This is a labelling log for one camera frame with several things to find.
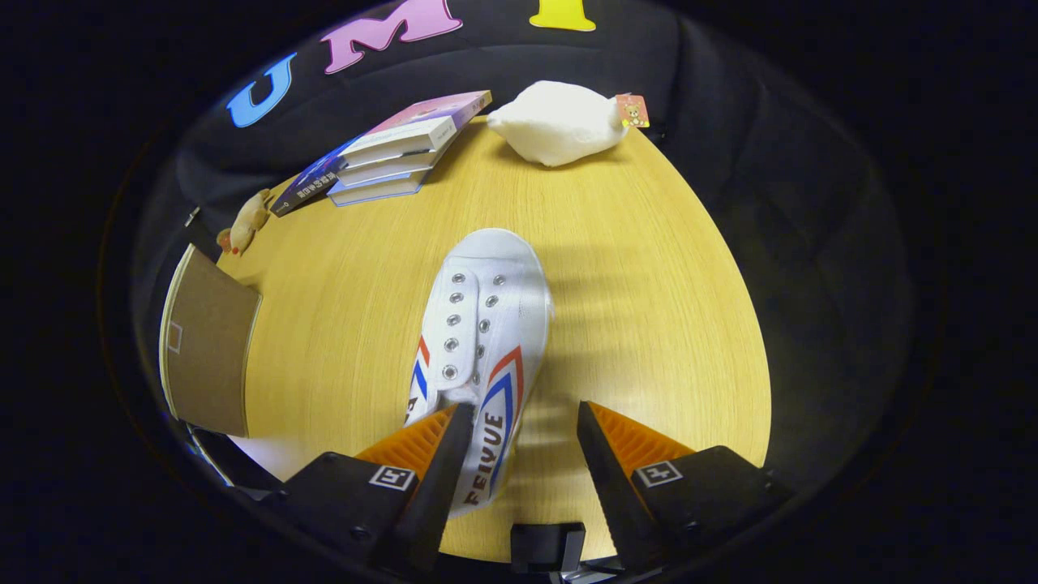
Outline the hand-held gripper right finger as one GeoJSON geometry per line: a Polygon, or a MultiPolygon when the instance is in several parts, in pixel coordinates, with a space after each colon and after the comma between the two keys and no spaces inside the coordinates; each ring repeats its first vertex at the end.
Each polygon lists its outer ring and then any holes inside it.
{"type": "Polygon", "coordinates": [[[792,496],[726,446],[691,449],[601,404],[579,406],[577,437],[626,569],[704,555],[792,496]]]}

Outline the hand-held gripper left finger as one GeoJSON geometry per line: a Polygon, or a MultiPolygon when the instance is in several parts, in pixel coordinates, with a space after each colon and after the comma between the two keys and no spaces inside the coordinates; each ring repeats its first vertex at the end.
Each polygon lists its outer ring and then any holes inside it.
{"type": "Polygon", "coordinates": [[[260,507],[364,568],[430,571],[472,428],[474,406],[455,404],[355,456],[319,455],[260,507]]]}

